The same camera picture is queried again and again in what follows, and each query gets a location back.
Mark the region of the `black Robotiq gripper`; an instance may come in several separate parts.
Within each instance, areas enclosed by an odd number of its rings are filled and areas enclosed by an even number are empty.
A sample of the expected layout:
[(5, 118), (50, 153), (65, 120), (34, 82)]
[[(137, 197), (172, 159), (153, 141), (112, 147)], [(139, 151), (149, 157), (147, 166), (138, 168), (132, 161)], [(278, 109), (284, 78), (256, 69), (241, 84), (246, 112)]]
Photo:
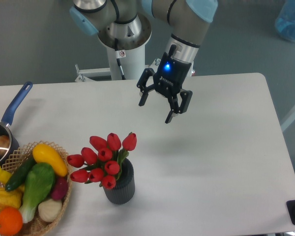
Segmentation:
[[(137, 82), (137, 88), (140, 89), (141, 96), (139, 106), (145, 105), (148, 93), (155, 89), (157, 93), (166, 97), (170, 104), (170, 111), (165, 120), (166, 124), (170, 123), (178, 114), (185, 113), (188, 109), (193, 92), (182, 89), (182, 84), (190, 67), (191, 63), (172, 58), (165, 52), (156, 73), (152, 68), (146, 68), (143, 70)], [(153, 84), (147, 86), (147, 81), (152, 76)], [(178, 103), (178, 93), (181, 97), (180, 104)]]

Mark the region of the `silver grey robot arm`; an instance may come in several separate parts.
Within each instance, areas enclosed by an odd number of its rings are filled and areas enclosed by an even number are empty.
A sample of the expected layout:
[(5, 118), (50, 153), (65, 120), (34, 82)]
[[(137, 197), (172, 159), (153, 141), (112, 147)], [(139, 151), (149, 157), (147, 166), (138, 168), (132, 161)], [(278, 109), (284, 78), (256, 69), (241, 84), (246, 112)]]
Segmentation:
[[(217, 7), (215, 0), (76, 0), (69, 12), (81, 31), (97, 35), (106, 47), (111, 78), (137, 80), (140, 106), (152, 90), (167, 98), (169, 123), (187, 111), (192, 92), (182, 85), (192, 74)], [(151, 37), (147, 14), (173, 29), (162, 58), (151, 66), (145, 65), (145, 45)]]

